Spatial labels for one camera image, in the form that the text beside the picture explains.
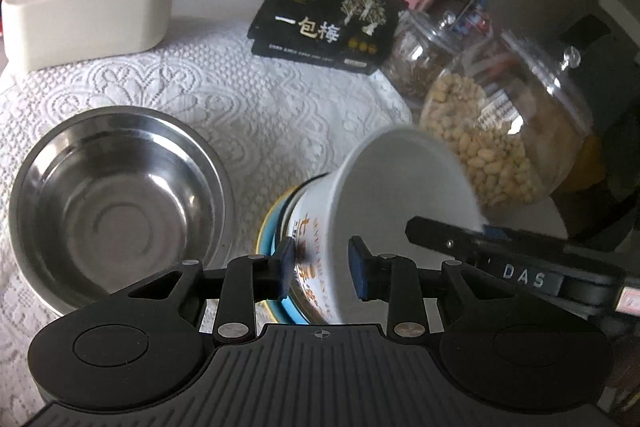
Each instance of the white lace tablecloth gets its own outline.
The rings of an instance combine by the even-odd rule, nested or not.
[[[191,125],[222,158],[236,199],[232,255],[253,253],[284,190],[335,169],[367,134],[410,113],[387,80],[254,57],[246,25],[177,20],[156,49],[0,78],[0,426],[42,401],[26,364],[33,335],[55,318],[14,262],[6,220],[14,176],[49,129],[81,111],[137,105]]]

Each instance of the glass jar lid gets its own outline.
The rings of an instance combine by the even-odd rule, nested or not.
[[[593,124],[591,110],[566,72],[568,69],[580,66],[580,52],[571,46],[565,49],[562,62],[558,62],[530,39],[518,38],[510,31],[503,32],[501,38],[507,47],[527,65],[531,73],[542,83],[546,92],[567,110],[578,129],[585,136],[591,134]]]
[[[444,49],[444,51],[450,55],[460,53],[460,43],[456,36],[450,31],[450,28],[456,22],[456,16],[453,12],[445,12],[442,20],[438,24],[434,24],[425,12],[417,10],[409,11],[409,19],[422,35],[438,47]]]

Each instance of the chinese characters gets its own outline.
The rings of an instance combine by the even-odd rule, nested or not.
[[[307,16],[298,23],[294,19],[281,17],[279,15],[276,15],[275,19],[280,22],[286,22],[287,24],[298,24],[298,26],[300,26],[300,34],[310,39],[319,38],[332,44],[340,38],[340,28],[334,24],[329,24],[327,21],[322,22],[322,24],[316,28],[317,23],[309,20]]]

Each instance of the jar knob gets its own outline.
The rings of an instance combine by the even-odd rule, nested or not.
[[[580,66],[580,62],[582,61],[582,56],[580,55],[580,51],[578,51],[578,49],[574,48],[573,46],[564,50],[563,58],[564,60],[560,64],[560,69],[562,71],[566,70],[567,68],[571,68],[572,70],[575,70],[575,68]]]
[[[442,15],[442,19],[440,20],[440,24],[438,24],[438,28],[443,30],[445,28],[449,28],[450,26],[453,26],[457,18],[458,17],[456,16],[456,14],[453,13],[451,10],[446,10]]]

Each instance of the glass jar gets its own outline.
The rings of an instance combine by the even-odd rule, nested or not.
[[[396,30],[389,58],[380,70],[393,84],[418,121],[424,97],[442,70],[460,53],[457,37],[450,31],[456,21],[447,12],[434,24],[424,12],[409,10]]]
[[[592,117],[566,70],[511,32],[458,55],[431,85],[420,127],[460,158],[484,208],[532,203],[571,171]]]

